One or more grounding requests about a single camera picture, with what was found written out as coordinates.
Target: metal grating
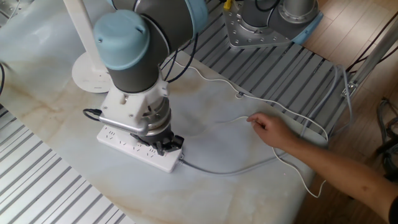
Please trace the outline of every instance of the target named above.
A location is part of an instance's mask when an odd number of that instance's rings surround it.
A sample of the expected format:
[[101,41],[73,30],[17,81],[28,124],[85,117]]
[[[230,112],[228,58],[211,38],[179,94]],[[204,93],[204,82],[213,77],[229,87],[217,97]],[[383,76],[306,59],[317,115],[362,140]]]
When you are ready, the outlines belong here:
[[[0,0],[0,27],[6,25],[8,19],[17,7],[19,0]],[[34,0],[21,0],[18,9],[15,11],[16,16],[26,10]]]
[[0,109],[0,223],[134,224],[5,108]]
[[[334,78],[333,64],[297,44],[259,49],[234,49],[229,44],[219,0],[207,1],[209,21],[199,35],[195,58],[254,96],[278,101],[288,109],[309,116],[325,96]],[[185,51],[192,53],[193,44]],[[329,133],[345,109],[340,96],[342,77],[337,88],[315,117]],[[302,118],[287,113],[294,120]],[[310,128],[318,133],[315,125]]]

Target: cable clip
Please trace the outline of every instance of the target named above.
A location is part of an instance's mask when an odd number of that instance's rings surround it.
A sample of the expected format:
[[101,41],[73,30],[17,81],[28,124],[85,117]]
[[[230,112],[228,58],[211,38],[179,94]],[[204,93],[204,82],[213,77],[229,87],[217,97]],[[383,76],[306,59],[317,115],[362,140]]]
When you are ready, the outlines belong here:
[[237,99],[241,99],[241,98],[243,98],[243,96],[244,96],[245,94],[243,93],[243,92],[239,92],[239,93],[237,93],[236,95],[235,95],[235,97],[237,98]]

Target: forearm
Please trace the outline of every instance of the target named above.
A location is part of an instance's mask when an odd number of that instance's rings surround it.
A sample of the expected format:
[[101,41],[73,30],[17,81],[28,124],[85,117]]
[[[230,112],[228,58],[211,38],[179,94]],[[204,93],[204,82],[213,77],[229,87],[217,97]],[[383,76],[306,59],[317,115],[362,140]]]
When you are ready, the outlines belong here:
[[398,189],[370,168],[303,140],[283,149],[300,159],[338,190],[361,201],[386,219]]

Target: power strip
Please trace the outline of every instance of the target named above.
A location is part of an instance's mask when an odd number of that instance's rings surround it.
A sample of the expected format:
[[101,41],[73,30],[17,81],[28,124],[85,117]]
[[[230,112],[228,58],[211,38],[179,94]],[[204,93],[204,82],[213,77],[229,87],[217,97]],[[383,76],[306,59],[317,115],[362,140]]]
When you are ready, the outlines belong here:
[[122,131],[104,126],[104,128],[97,135],[97,139],[100,143],[103,143],[109,147],[117,149],[129,156],[139,159],[142,162],[146,162],[154,167],[171,173],[181,156],[182,150],[177,150],[170,153],[165,153],[164,156],[158,155],[156,149],[137,143],[135,146],[121,141],[118,138],[118,133]]

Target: light blue joint cap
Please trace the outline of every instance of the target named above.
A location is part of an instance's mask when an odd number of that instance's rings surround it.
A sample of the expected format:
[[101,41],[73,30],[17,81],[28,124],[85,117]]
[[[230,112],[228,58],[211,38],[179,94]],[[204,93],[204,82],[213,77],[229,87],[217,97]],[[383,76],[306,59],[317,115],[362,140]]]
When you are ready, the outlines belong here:
[[105,66],[124,70],[143,58],[150,35],[140,15],[130,10],[118,10],[98,20],[94,26],[94,39]]
[[209,12],[205,0],[185,0],[189,13],[191,14],[193,24],[193,37],[202,31],[207,24]]
[[313,31],[318,27],[319,23],[323,18],[323,13],[319,12],[316,18],[303,30],[299,35],[293,38],[292,42],[296,44],[304,44],[305,41],[311,36]]

